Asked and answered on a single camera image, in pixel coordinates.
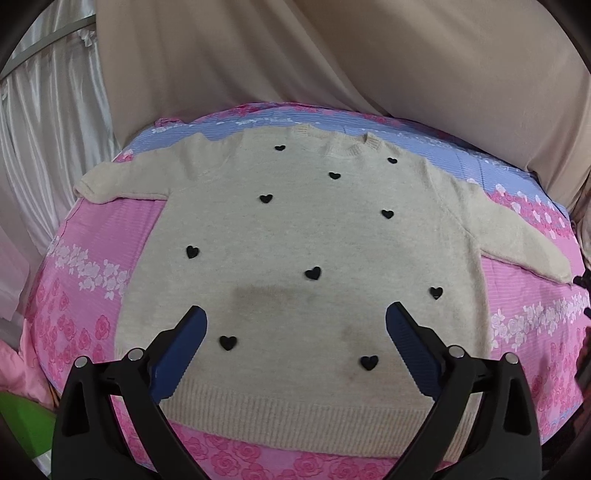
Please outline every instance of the green object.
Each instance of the green object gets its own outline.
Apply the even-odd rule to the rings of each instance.
[[[35,402],[0,392],[0,413],[29,458],[51,449],[54,413]]]

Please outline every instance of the ribbed hem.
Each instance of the ribbed hem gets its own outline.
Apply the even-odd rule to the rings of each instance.
[[[184,379],[161,403],[168,419],[200,432],[283,450],[360,457],[402,455],[427,410],[339,407],[242,394]],[[446,460],[456,461],[475,412],[460,424]]]

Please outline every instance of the floral bedsheet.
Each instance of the floral bedsheet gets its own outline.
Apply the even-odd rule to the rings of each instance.
[[[547,235],[571,262],[584,270],[579,247],[563,207],[553,204],[528,173],[478,152],[442,132],[396,119],[337,112],[295,104],[256,104],[184,124],[162,119],[148,128],[115,161],[171,145],[201,131],[211,140],[261,125],[311,123],[358,135],[365,131],[429,158],[456,177],[479,183],[490,198],[516,211]],[[27,334],[39,365],[61,391],[74,359],[113,359],[121,301],[163,201],[118,199],[105,205],[79,201],[61,225],[29,300]],[[537,407],[543,441],[582,402],[573,376],[588,325],[586,292],[558,286],[514,265],[482,258],[491,307],[492,357],[514,351],[524,366]],[[122,429],[136,459],[149,465],[133,425],[115,402]],[[395,459],[344,458],[288,452],[197,432],[173,423],[186,448],[213,480],[377,480]]]

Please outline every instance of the sweater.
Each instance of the sweater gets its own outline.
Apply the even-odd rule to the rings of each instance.
[[[572,278],[558,248],[480,186],[370,133],[297,125],[215,142],[195,134],[102,163],[75,191],[94,203],[167,200],[115,335],[122,356],[190,306],[207,313],[201,347],[161,403],[165,415],[280,449],[402,454],[433,401],[386,332],[391,303],[447,345],[487,358],[481,255]],[[447,460],[459,457],[477,406]]]

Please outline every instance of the curtain rod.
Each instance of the curtain rod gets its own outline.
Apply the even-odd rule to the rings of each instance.
[[[96,15],[90,15],[76,22],[68,24],[65,27],[61,27],[59,30],[56,30],[55,32],[50,33],[46,37],[43,37],[38,42],[34,43],[30,47],[26,48],[24,51],[20,52],[13,59],[8,60],[8,62],[2,69],[2,72],[0,73],[0,82],[3,81],[8,75],[10,75],[14,69],[25,63],[32,56],[36,55],[52,43],[61,40],[69,34],[80,30],[81,28],[88,27],[89,25],[93,25],[95,23]]]

